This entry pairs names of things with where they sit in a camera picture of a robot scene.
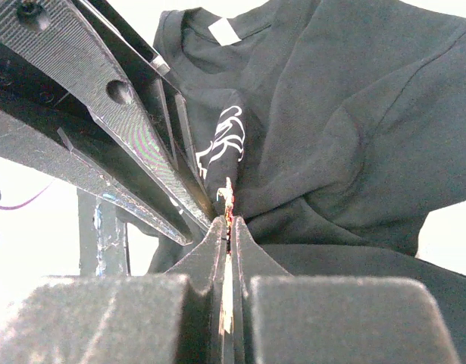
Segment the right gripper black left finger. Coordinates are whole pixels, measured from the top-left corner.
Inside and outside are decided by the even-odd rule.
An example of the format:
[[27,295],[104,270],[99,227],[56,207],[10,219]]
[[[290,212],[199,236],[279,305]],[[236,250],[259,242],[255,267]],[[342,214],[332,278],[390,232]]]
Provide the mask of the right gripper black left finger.
[[215,218],[201,243],[187,253],[168,275],[186,275],[189,289],[179,326],[176,363],[222,363],[224,286],[227,225]]

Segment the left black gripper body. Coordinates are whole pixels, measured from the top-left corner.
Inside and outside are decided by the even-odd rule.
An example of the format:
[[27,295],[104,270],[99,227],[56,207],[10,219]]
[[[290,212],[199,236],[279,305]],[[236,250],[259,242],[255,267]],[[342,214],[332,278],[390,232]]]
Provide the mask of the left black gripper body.
[[75,1],[117,60],[137,92],[153,130],[173,166],[183,176],[199,180],[192,156],[192,136],[185,100],[165,78],[166,64],[156,63],[159,54],[107,1]]

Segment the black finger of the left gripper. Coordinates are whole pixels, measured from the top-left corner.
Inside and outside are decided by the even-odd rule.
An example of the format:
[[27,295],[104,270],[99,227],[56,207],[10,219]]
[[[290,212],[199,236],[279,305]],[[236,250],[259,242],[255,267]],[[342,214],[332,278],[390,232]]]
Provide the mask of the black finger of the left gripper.
[[119,62],[71,1],[37,1],[25,15],[19,1],[0,1],[0,43],[89,108],[134,162],[197,224],[211,223],[206,198],[192,191]]
[[69,151],[40,131],[0,107],[0,157],[73,184],[124,209],[138,220],[181,246],[193,243],[193,235],[181,217],[165,218],[95,162]]

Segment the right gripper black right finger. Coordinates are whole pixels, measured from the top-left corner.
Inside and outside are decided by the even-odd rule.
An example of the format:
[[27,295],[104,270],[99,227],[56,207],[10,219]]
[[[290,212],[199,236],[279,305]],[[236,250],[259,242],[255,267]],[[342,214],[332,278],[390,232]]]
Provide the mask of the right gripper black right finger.
[[250,280],[254,276],[292,275],[271,258],[254,240],[241,217],[234,217],[230,238],[233,278],[233,349],[234,362],[247,363],[247,332],[250,319],[247,306],[251,292]]

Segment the red leaf brooch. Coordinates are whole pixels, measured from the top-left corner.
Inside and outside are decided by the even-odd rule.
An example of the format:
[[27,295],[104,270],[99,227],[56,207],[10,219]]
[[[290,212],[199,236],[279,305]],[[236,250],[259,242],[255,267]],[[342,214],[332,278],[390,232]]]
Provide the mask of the red leaf brooch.
[[231,249],[231,231],[232,231],[232,224],[233,224],[233,206],[235,197],[233,195],[233,188],[232,182],[229,177],[226,177],[226,186],[220,187],[217,189],[217,200],[220,197],[224,199],[224,218],[227,226],[227,235],[226,235],[226,242],[227,242],[227,252],[230,253]]

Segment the black floral print t-shirt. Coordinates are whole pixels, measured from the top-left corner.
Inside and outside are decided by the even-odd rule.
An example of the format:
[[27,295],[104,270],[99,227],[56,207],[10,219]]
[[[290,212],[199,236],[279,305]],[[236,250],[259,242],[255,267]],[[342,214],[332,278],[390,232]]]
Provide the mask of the black floral print t-shirt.
[[224,26],[165,11],[155,48],[196,166],[295,275],[401,275],[436,297],[466,363],[466,276],[417,259],[466,201],[466,18],[401,1],[269,1]]

